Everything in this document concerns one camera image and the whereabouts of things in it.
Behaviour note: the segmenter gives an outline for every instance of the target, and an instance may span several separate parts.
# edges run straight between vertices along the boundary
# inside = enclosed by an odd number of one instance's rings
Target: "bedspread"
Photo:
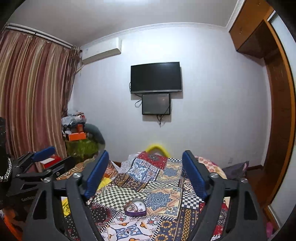
[[[187,240],[205,203],[195,194],[182,160],[141,152],[129,166],[88,201],[104,240]],[[125,215],[123,206],[133,198],[144,200],[147,216]],[[212,240],[222,234],[227,212],[223,202]],[[65,217],[65,223],[67,236],[79,240],[71,214]]]

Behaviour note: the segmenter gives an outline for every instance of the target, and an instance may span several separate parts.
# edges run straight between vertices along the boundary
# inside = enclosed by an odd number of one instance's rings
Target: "cabinet door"
[[[269,4],[265,0],[245,1],[238,18],[230,30],[230,35],[236,50],[239,49],[261,23],[269,7]]]

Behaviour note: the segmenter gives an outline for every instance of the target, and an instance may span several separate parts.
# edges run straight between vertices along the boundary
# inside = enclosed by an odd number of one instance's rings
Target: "ceiling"
[[[106,35],[155,23],[225,27],[237,0],[26,0],[10,17],[17,23],[84,45]]]

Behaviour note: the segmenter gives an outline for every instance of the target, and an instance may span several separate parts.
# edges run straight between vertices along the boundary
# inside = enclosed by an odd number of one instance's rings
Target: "metal screw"
[[[248,179],[246,179],[245,177],[242,177],[242,178],[241,178],[241,182],[242,182],[242,183],[248,183]]]
[[[216,173],[216,172],[212,172],[212,173],[210,174],[210,177],[211,177],[211,178],[218,178],[218,177],[219,177],[219,174]]]
[[[82,174],[81,174],[80,172],[75,172],[75,173],[73,174],[73,177],[74,177],[74,178],[80,178],[80,177],[82,177]]]
[[[50,177],[46,177],[46,178],[44,178],[43,179],[43,182],[44,183],[48,183],[48,182],[50,182],[52,179],[50,178]]]

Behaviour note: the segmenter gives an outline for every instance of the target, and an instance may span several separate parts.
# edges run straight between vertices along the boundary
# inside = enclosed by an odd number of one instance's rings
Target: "striped curtain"
[[[61,117],[67,111],[71,74],[78,63],[69,61],[70,52],[79,59],[79,53],[77,57],[73,50],[42,38],[2,32],[0,116],[6,119],[7,151],[13,156],[52,145],[59,156],[66,157]]]

